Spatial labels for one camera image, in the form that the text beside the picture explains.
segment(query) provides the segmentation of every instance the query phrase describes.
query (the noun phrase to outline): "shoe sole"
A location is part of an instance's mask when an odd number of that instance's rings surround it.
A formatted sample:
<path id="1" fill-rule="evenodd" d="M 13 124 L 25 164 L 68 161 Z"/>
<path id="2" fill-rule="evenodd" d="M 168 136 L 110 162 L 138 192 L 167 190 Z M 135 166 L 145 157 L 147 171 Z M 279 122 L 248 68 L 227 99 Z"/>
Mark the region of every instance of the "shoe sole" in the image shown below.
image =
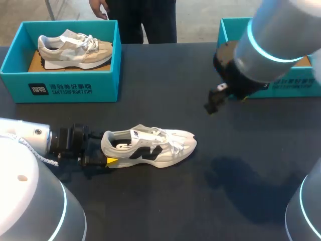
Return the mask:
<path id="1" fill-rule="evenodd" d="M 80 69 L 94 69 L 97 68 L 100 65 L 103 65 L 106 63 L 108 60 L 111 59 L 111 56 L 109 56 L 106 59 L 100 60 L 95 63 L 78 63 L 74 61 L 48 61 L 45 60 L 45 69 L 64 69 L 68 67 L 77 67 Z"/>
<path id="2" fill-rule="evenodd" d="M 169 161 L 169 162 L 156 162 L 156 161 L 150 161 L 150 160 L 137 160 L 137 159 L 123 158 L 123 159 L 119 159 L 116 164 L 109 165 L 108 167 L 109 168 L 123 168 L 123 167 L 131 167 L 131 166 L 134 166 L 137 164 L 144 163 L 144 164 L 153 165 L 154 167 L 157 167 L 157 168 L 164 168 L 164 167 L 169 167 L 169 166 L 175 165 L 178 162 L 181 162 L 182 160 L 187 158 L 190 154 L 192 154 L 194 150 L 195 150 L 195 148 L 190 153 L 188 153 L 188 155 L 181 156 L 181 157 L 179 157 L 173 161 Z"/>

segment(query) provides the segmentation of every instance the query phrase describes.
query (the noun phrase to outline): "teal shoe box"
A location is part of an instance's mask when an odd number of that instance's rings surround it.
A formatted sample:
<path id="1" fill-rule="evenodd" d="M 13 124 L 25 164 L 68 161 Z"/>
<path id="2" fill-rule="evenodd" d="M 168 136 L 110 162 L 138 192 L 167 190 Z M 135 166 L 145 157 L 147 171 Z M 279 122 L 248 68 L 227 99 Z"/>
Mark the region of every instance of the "teal shoe box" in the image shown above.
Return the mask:
<path id="1" fill-rule="evenodd" d="M 227 41 L 239 41 L 251 18 L 221 19 L 217 47 Z M 312 67 L 292 67 L 281 79 L 267 84 L 249 98 L 313 97 L 321 96 L 321 86 L 316 82 Z"/>
<path id="2" fill-rule="evenodd" d="M 36 72 L 28 69 L 38 37 L 57 37 L 69 29 L 113 43 L 110 71 Z M 121 64 L 117 21 L 22 22 L 0 69 L 15 103 L 115 102 Z"/>

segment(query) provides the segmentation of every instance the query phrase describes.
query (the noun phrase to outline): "cable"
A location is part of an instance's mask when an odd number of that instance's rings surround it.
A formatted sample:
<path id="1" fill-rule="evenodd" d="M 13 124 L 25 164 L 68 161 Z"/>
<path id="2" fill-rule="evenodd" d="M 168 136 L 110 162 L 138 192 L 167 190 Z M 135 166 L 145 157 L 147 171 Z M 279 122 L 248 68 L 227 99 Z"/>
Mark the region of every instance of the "cable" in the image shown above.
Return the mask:
<path id="1" fill-rule="evenodd" d="M 50 159 L 47 159 L 47 158 L 44 158 L 43 156 L 39 155 L 35 151 L 35 149 L 33 149 L 32 146 L 30 146 L 30 144 L 25 139 L 23 139 L 22 137 L 19 137 L 19 136 L 15 135 L 15 134 L 10 134 L 10 133 L 0 134 L 0 136 L 7 137 L 7 138 L 10 138 L 12 140 L 17 140 L 20 144 L 23 144 L 24 146 L 26 146 L 29 149 L 29 151 L 31 151 L 35 155 L 35 157 L 38 158 L 40 161 L 48 163 L 48 164 L 51 164 L 51 165 L 56 166 L 56 167 L 59 166 L 58 162 L 50 160 Z"/>

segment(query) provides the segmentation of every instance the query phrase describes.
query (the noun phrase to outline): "black pants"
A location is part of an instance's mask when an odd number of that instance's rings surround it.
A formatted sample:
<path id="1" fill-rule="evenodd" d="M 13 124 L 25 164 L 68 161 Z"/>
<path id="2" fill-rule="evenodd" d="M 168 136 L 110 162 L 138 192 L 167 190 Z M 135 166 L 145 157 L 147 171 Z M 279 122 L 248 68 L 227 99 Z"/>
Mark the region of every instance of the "black pants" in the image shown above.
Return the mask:
<path id="1" fill-rule="evenodd" d="M 106 0 L 108 16 L 118 20 L 123 44 L 142 44 L 144 25 L 150 44 L 176 43 L 176 0 Z"/>

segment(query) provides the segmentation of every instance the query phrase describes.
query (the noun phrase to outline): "black n logo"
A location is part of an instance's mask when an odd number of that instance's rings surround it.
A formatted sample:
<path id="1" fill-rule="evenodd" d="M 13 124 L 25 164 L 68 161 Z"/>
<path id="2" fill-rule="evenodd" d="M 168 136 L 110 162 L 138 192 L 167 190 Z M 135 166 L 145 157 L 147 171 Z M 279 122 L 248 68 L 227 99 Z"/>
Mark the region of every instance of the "black n logo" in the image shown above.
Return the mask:
<path id="1" fill-rule="evenodd" d="M 129 158 L 137 159 L 138 157 L 142 157 L 143 159 L 155 161 L 162 150 L 161 146 L 156 146 L 156 148 L 150 153 L 150 147 L 140 147 Z"/>

